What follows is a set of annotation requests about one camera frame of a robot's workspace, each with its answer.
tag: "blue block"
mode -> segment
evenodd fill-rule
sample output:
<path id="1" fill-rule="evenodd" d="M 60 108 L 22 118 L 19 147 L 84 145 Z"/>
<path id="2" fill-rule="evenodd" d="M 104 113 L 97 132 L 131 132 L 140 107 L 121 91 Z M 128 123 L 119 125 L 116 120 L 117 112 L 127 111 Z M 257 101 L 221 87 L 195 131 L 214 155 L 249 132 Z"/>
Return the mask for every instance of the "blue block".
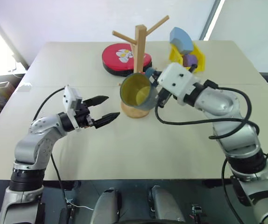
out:
<path id="1" fill-rule="evenodd" d="M 193 43 L 189 35 L 179 27 L 174 27 L 169 35 L 169 42 L 174 44 L 177 50 L 183 54 L 193 51 Z"/>

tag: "floor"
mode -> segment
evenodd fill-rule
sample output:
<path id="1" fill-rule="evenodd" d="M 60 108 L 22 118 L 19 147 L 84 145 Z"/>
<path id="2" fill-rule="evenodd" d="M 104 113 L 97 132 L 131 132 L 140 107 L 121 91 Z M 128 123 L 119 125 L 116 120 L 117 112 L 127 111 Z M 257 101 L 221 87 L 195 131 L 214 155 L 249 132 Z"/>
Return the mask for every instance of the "floor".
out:
<path id="1" fill-rule="evenodd" d="M 115 187 L 122 195 L 120 220 L 149 219 L 147 193 L 149 188 L 160 185 L 168 190 L 176 199 L 187 223 L 193 223 L 189 217 L 191 204 L 202 206 L 207 215 L 204 221 L 210 224 L 237 224 L 237 220 L 226 204 L 221 187 L 209 189 L 202 185 L 201 180 L 99 180 L 80 181 L 78 187 L 67 191 L 68 198 L 74 198 L 77 205 L 94 208 L 99 195 L 109 187 Z M 0 208 L 8 181 L 0 181 Z M 244 207 L 235 197 L 231 185 L 227 186 L 229 197 L 234 208 L 246 224 L 255 224 L 251 208 Z M 59 189 L 45 188 L 43 201 L 46 203 L 46 224 L 57 224 L 60 210 L 64 203 Z M 73 224 L 89 224 L 92 211 L 77 208 Z"/>

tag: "white table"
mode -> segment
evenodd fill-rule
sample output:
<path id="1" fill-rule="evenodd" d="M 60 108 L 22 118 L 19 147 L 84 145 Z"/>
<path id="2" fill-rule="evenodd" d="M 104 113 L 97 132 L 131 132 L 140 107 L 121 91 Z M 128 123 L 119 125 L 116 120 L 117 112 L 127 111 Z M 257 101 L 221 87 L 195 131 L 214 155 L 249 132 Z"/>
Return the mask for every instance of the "white table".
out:
<path id="1" fill-rule="evenodd" d="M 22 80 L 31 82 L 33 87 L 27 92 L 16 91 L 0 114 L 0 179 L 10 178 L 15 145 L 27 133 L 41 102 L 54 90 L 70 84 L 84 98 L 109 96 L 102 105 L 91 109 L 96 119 L 121 111 L 118 83 L 123 78 L 108 74 L 101 61 L 102 50 L 109 44 L 48 43 L 43 47 Z M 197 75 L 249 95 L 253 104 L 251 120 L 260 126 L 261 146 L 268 153 L 266 82 L 233 42 L 197 45 L 207 58 L 206 71 Z M 222 56 L 221 50 L 230 54 Z M 163 69 L 168 64 L 167 42 L 148 42 L 146 52 L 152 56 L 154 67 Z M 62 112 L 62 95 L 51 98 L 40 116 Z M 240 101 L 245 113 L 246 104 L 242 98 Z M 159 113 L 173 121 L 205 119 L 202 112 L 182 107 L 175 100 L 170 100 Z M 142 119 L 131 119 L 121 112 L 105 127 L 69 133 L 54 145 L 53 154 L 64 180 L 220 178 L 225 156 L 217 142 L 208 139 L 211 134 L 211 124 L 168 126 L 157 121 L 153 111 Z M 51 164 L 45 180 L 57 180 Z"/>

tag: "white wall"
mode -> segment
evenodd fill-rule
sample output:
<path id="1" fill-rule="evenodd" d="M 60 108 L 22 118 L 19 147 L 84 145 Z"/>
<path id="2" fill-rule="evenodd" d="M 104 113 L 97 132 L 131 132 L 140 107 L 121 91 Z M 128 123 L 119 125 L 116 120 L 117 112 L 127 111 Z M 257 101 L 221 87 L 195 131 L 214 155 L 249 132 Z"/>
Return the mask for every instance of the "white wall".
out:
<path id="1" fill-rule="evenodd" d="M 170 19 L 147 40 L 168 40 L 174 26 L 198 39 L 214 0 L 0 0 L 0 25 L 31 64 L 47 41 L 120 41 L 112 30 L 134 38 L 134 26 Z"/>
<path id="2" fill-rule="evenodd" d="M 268 0 L 225 0 L 210 40 L 233 40 L 259 72 L 268 72 Z"/>

